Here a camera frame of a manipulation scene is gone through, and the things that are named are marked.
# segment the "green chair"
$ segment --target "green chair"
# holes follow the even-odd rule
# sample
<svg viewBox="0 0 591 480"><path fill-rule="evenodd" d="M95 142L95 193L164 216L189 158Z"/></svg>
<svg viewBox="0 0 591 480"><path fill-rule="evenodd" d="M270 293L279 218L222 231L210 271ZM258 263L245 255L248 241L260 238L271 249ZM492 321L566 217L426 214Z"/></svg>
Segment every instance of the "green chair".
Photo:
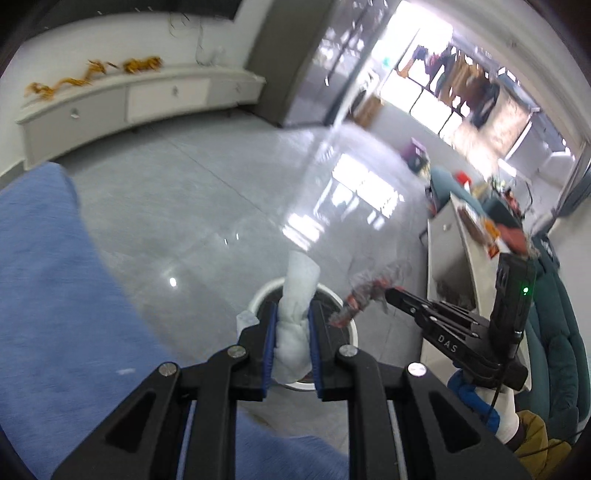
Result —
<svg viewBox="0 0 591 480"><path fill-rule="evenodd" d="M587 355L569 296L558 276L558 260L547 238L537 237L534 303L525 331L530 351L532 390L515 397L519 410L531 410L552 438L573 440L589 413L591 391Z"/></svg>

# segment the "black cable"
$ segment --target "black cable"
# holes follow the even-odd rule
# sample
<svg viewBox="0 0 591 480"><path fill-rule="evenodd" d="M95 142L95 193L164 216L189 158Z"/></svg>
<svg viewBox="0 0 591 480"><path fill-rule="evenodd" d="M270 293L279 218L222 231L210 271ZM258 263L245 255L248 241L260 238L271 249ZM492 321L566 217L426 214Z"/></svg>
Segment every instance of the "black cable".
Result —
<svg viewBox="0 0 591 480"><path fill-rule="evenodd" d="M580 435L581 433L583 433L583 430L579 430L577 433L571 435L567 440L560 440L558 443L554 443L552 445L549 445L546 448L541 448L539 450L535 450L535 451L530 452L530 453L525 453L523 455L517 455L517 458L525 458L525 457L529 457L531 455L536 455L538 453L545 452L546 450L550 450L550 449L552 449L554 447L557 447L558 445L562 445L563 443L566 443L568 440L570 440L571 438L576 437L577 435Z"/></svg>
<svg viewBox="0 0 591 480"><path fill-rule="evenodd" d="M491 402L491 407L488 409L488 412L486 413L486 416L484 417L484 425L488 424L488 419L491 416L492 411L495 409L495 404L497 399L499 398L499 393L501 393L501 387L503 386L503 382L499 382L496 390L495 390L495 396L492 397L492 402Z"/></svg>

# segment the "blue glove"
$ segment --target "blue glove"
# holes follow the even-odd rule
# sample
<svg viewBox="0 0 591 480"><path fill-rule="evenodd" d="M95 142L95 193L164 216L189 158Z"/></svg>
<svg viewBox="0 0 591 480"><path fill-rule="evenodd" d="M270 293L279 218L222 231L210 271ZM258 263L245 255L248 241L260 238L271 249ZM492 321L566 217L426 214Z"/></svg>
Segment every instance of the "blue glove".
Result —
<svg viewBox="0 0 591 480"><path fill-rule="evenodd" d="M460 398L464 405L468 406L468 408L478 414L480 419L484 421L491 406L476 394L474 391L476 387L474 385L466 383L462 370L458 370L452 375L447 382L447 387ZM496 434L500 423L501 417L493 408L486 422L486 428Z"/></svg>

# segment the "white cloth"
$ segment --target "white cloth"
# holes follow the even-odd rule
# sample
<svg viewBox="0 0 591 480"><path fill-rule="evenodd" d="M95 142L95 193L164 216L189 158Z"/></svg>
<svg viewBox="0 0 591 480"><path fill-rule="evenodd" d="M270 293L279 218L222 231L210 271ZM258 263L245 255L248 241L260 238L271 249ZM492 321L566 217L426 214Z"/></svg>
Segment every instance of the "white cloth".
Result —
<svg viewBox="0 0 591 480"><path fill-rule="evenodd" d="M279 301L275 358L271 376L294 383L312 369L308 307L316 292L320 267L307 255L290 252L283 296Z"/></svg>
<svg viewBox="0 0 591 480"><path fill-rule="evenodd" d="M489 405L495 396L495 391L490 388L476 387L474 392ZM495 403L495 410L501 418L499 429L496 431L495 436L503 444L511 440L519 429L519 417L515 413L514 394L513 390L503 385Z"/></svg>

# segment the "red object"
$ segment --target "red object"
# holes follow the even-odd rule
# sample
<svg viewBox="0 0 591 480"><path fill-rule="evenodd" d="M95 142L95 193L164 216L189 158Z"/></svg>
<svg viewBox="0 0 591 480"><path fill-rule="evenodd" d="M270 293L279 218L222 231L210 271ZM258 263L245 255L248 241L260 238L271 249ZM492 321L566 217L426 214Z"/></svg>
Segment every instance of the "red object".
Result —
<svg viewBox="0 0 591 480"><path fill-rule="evenodd" d="M495 225L501 233L501 238L509 247L509 249L518 255L527 255L527 243L525 241L525 234L519 228L509 228L505 225Z"/></svg>
<svg viewBox="0 0 591 480"><path fill-rule="evenodd" d="M460 170L454 175L455 179L458 181L462 187L468 182L468 186L472 186L472 179L467 175L465 171Z"/></svg>

